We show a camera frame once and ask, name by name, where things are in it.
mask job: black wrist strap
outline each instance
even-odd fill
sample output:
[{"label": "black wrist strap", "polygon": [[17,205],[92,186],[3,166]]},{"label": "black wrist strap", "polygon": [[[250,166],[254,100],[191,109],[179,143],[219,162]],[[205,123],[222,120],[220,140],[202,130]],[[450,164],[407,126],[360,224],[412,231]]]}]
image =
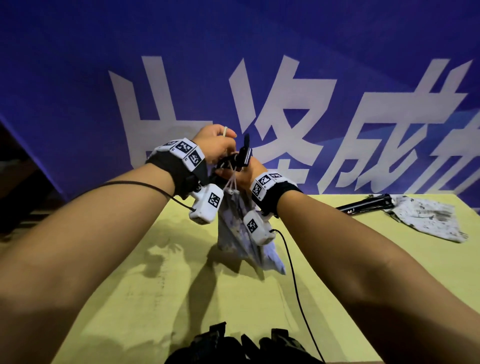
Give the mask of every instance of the black wrist strap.
[{"label": "black wrist strap", "polygon": [[182,160],[171,154],[170,152],[156,152],[150,156],[145,163],[152,163],[153,165],[170,173],[175,184],[174,195],[186,199],[189,192],[195,190],[198,186],[199,178],[195,173],[190,172],[183,164]]},{"label": "black wrist strap", "polygon": [[276,211],[276,206],[280,197],[287,191],[298,191],[301,192],[300,188],[291,184],[290,182],[279,182],[275,183],[272,187],[268,189],[265,197],[260,201],[254,194],[252,194],[252,200],[257,204],[257,206],[262,210],[265,215],[273,213],[277,218],[278,213]]}]

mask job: white tracking device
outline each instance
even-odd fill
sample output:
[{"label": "white tracking device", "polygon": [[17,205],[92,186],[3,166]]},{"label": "white tracking device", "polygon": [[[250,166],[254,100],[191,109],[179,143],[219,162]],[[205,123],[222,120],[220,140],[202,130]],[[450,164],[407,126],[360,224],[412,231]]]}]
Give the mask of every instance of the white tracking device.
[{"label": "white tracking device", "polygon": [[276,236],[274,232],[270,232],[272,226],[268,222],[268,218],[269,216],[262,218],[260,213],[255,210],[247,212],[243,218],[248,234],[257,245],[266,245]]},{"label": "white tracking device", "polygon": [[197,191],[190,192],[189,195],[195,199],[192,206],[195,211],[191,211],[188,214],[190,220],[195,221],[199,225],[212,223],[222,203],[222,189],[211,183]]}]

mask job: blue backdrop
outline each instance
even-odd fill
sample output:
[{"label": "blue backdrop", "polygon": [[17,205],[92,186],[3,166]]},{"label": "blue backdrop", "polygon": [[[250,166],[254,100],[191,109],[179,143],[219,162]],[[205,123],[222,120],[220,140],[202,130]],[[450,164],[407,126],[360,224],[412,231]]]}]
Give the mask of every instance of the blue backdrop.
[{"label": "blue backdrop", "polygon": [[7,1],[0,118],[67,199],[214,122],[311,194],[480,207],[479,41],[468,0]]}]

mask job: yellow tabletop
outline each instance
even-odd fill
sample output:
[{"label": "yellow tabletop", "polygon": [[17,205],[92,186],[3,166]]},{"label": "yellow tabletop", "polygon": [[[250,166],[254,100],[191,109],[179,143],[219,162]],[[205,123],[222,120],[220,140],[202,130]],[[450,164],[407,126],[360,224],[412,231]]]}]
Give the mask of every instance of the yellow tabletop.
[{"label": "yellow tabletop", "polygon": [[[450,194],[412,195],[455,205],[469,239],[457,244],[417,232],[382,211],[355,217],[408,251],[441,283],[480,312],[480,217]],[[361,195],[318,195],[332,206]],[[226,260],[216,247],[217,224],[200,226],[170,202],[130,256],[92,295],[54,360],[60,363],[157,364],[210,325],[256,343],[285,328],[318,357],[301,316],[285,247],[276,247],[287,275]],[[376,361],[379,356],[336,298],[318,279],[280,220],[297,277],[300,300],[328,362]]]}]

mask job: left hand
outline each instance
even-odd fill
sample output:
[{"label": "left hand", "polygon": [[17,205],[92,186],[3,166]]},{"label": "left hand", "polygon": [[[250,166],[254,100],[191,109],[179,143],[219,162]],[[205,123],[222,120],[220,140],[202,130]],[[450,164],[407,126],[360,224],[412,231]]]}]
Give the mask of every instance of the left hand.
[{"label": "left hand", "polygon": [[233,130],[227,129],[227,134],[223,136],[224,128],[220,124],[208,125],[202,128],[192,140],[200,147],[205,155],[205,160],[209,164],[217,163],[225,153],[231,154],[236,150],[236,143],[233,138],[237,134]]}]

